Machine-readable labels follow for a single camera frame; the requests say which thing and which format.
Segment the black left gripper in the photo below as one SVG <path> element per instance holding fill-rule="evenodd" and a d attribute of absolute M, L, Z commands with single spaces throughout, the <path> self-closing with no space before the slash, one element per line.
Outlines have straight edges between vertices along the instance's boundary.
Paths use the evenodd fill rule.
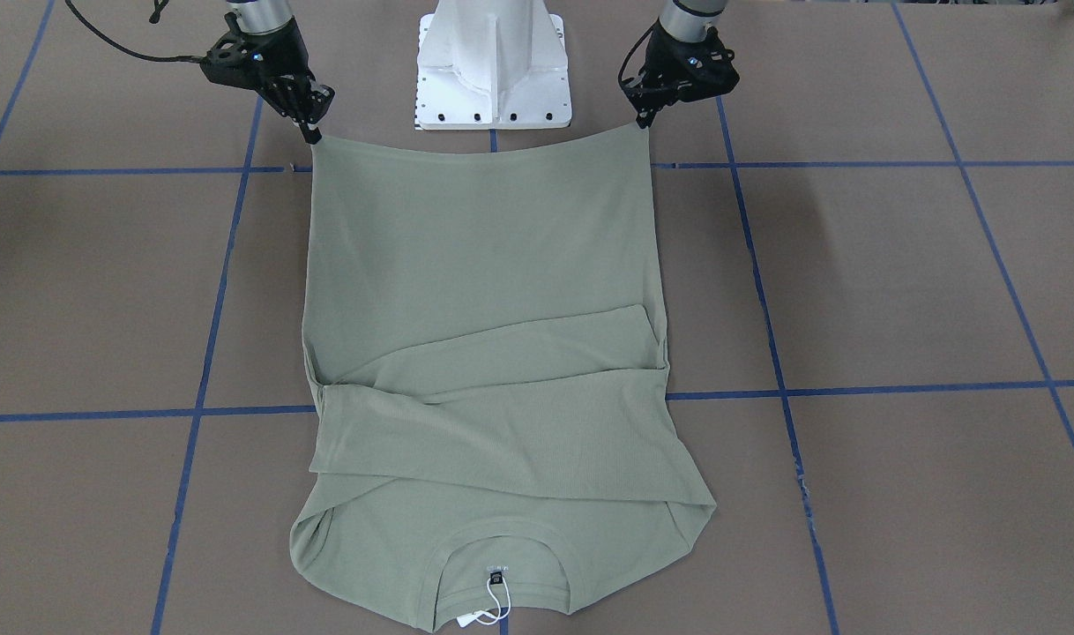
<path fill-rule="evenodd" d="M 645 61 L 637 75 L 624 72 L 635 52 L 645 45 Z M 681 41 L 662 26 L 647 29 L 619 68 L 618 85 L 635 109 L 635 122 L 649 130 L 655 114 L 678 101 L 694 103 L 731 93 L 740 83 L 735 52 L 724 47 L 719 28 L 710 26 L 701 41 Z"/>

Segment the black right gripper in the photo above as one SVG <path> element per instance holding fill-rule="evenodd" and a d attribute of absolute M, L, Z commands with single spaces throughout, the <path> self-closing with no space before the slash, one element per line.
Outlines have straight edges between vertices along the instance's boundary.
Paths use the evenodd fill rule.
<path fill-rule="evenodd" d="M 201 70 L 216 85 L 252 90 L 280 116 L 301 122 L 306 144 L 322 141 L 319 125 L 334 89 L 318 83 L 296 26 L 270 34 L 226 33 L 207 50 Z"/>

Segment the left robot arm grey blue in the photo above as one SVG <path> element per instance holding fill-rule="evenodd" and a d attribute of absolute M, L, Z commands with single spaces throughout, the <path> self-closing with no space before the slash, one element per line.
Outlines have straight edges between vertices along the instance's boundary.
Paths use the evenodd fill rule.
<path fill-rule="evenodd" d="M 735 52 L 724 47 L 719 17 L 727 1 L 666 1 L 627 52 L 619 88 L 645 130 L 662 109 L 731 93 L 740 83 Z"/>

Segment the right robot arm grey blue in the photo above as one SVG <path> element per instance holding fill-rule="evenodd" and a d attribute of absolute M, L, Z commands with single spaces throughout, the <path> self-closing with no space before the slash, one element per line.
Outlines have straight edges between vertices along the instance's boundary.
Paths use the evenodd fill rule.
<path fill-rule="evenodd" d="M 227 31 L 198 62 L 212 84 L 251 90 L 297 126 L 309 145 L 335 90 L 320 84 L 294 12 L 287 1 L 229 1 Z"/>

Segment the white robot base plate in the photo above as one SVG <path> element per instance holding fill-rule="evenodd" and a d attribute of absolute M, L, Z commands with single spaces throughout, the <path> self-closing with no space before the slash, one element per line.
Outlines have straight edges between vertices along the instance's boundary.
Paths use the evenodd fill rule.
<path fill-rule="evenodd" d="M 440 1 L 417 37 L 416 129 L 570 126 L 564 21 L 545 1 Z"/>

